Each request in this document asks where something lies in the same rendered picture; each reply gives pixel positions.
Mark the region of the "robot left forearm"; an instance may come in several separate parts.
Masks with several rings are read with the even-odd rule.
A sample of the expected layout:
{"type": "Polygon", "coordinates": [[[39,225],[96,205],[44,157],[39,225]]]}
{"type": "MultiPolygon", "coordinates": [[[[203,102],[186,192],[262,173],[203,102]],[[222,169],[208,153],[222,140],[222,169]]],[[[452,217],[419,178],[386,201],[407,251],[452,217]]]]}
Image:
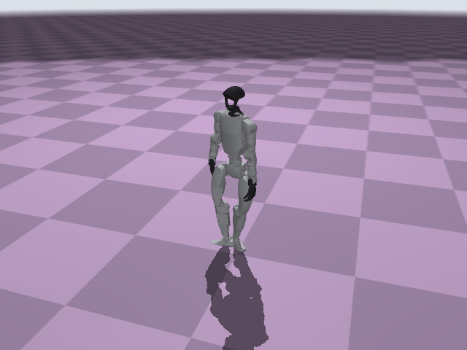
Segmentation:
{"type": "Polygon", "coordinates": [[[255,184],[258,180],[256,176],[257,174],[256,164],[257,164],[256,154],[255,154],[255,151],[252,151],[251,160],[247,161],[247,176],[248,176],[248,179],[252,179],[252,184],[255,184]]]}

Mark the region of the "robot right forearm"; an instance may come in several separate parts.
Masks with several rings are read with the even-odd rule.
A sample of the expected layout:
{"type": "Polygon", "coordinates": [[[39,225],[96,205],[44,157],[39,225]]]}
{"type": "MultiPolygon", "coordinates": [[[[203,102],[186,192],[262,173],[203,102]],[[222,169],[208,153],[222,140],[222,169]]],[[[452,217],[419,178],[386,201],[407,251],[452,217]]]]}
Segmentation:
{"type": "Polygon", "coordinates": [[[210,151],[209,151],[208,162],[210,159],[213,159],[215,163],[219,146],[220,144],[215,144],[214,142],[210,140],[210,151]]]}

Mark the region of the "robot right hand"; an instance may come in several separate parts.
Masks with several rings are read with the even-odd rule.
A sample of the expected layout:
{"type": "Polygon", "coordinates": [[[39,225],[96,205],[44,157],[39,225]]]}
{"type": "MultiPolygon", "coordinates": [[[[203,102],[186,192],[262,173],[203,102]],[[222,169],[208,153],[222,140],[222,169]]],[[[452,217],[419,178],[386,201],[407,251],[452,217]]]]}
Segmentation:
{"type": "Polygon", "coordinates": [[[214,169],[215,169],[215,164],[216,164],[216,162],[214,163],[214,160],[213,160],[213,159],[210,159],[210,160],[209,160],[210,171],[211,171],[211,174],[212,174],[212,175],[213,175],[213,172],[214,172],[214,169]]]}

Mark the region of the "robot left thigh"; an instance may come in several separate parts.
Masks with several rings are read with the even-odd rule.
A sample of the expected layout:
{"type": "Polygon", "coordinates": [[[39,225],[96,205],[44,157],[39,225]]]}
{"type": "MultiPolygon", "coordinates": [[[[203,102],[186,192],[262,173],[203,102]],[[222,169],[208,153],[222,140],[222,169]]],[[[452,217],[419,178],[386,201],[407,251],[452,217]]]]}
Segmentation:
{"type": "Polygon", "coordinates": [[[241,171],[241,178],[239,180],[239,185],[238,185],[238,197],[239,197],[239,204],[235,205],[233,207],[233,215],[235,217],[241,217],[242,215],[245,215],[252,204],[252,199],[250,201],[244,201],[247,198],[244,199],[244,196],[248,193],[249,190],[249,185],[248,185],[248,176],[247,176],[247,171],[243,170],[241,171]]]}

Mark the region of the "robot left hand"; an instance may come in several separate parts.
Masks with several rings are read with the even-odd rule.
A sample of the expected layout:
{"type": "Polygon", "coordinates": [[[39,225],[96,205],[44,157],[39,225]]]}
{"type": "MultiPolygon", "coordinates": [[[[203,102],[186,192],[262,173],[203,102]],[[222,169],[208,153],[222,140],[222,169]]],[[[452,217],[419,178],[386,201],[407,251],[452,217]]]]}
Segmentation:
{"type": "Polygon", "coordinates": [[[244,199],[248,197],[248,199],[244,200],[246,202],[250,201],[251,199],[255,197],[255,192],[256,192],[255,186],[257,185],[257,182],[255,184],[252,184],[252,179],[248,179],[248,185],[250,186],[248,193],[246,194],[246,196],[244,196],[244,199]]]}

